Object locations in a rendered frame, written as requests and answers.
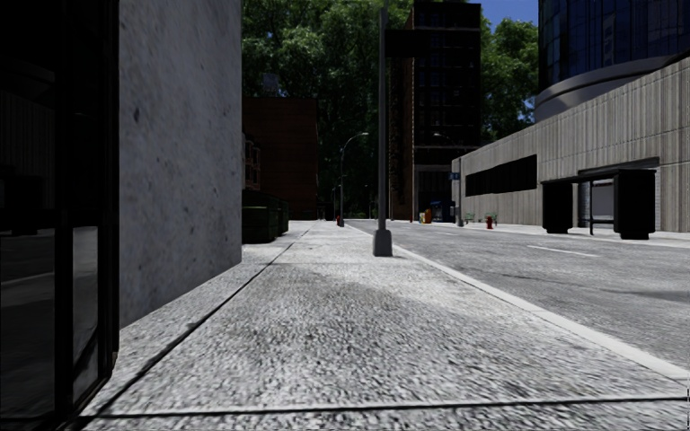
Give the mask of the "trees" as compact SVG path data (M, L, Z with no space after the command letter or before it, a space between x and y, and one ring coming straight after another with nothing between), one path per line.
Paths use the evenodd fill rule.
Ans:
M318 192L332 199L344 155L344 206L366 212L377 194L378 13L402 27L413 0L243 0L243 94L318 102ZM530 126L538 93L538 1L462 0L482 7L481 140L496 141Z

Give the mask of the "ribbed pale concrete building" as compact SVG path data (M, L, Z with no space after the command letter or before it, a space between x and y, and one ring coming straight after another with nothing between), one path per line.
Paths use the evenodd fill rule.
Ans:
M461 158L462 211L496 212L507 224L540 224L542 188L469 196L466 181L535 156L535 181L653 161L662 231L690 233L690 58L542 120Z

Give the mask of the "glass tower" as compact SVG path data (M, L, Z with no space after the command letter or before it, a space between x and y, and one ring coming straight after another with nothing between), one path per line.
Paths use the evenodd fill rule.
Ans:
M539 0L542 121L690 55L690 0Z

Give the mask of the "blue booth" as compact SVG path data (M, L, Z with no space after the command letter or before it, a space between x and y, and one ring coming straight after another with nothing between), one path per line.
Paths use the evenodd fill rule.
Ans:
M452 200L436 200L430 202L433 222L453 223L455 221L455 202Z

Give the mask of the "dark bin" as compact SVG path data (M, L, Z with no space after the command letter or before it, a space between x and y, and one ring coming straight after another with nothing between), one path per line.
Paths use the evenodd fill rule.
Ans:
M242 242L264 243L288 231L288 202L256 190L242 194Z

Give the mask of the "red brick building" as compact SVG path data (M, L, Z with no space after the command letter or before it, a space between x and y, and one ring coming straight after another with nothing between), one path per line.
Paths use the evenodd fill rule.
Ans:
M245 187L288 202L314 220L318 191L317 100L244 97Z

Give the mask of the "black bus shelter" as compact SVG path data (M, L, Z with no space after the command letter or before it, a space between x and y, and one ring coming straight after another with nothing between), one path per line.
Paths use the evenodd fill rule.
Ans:
M610 224L623 240L647 240L655 232L655 173L646 169L609 169L542 182L542 227L548 233L567 233L573 227L574 183L613 181L613 218L588 215L588 226Z

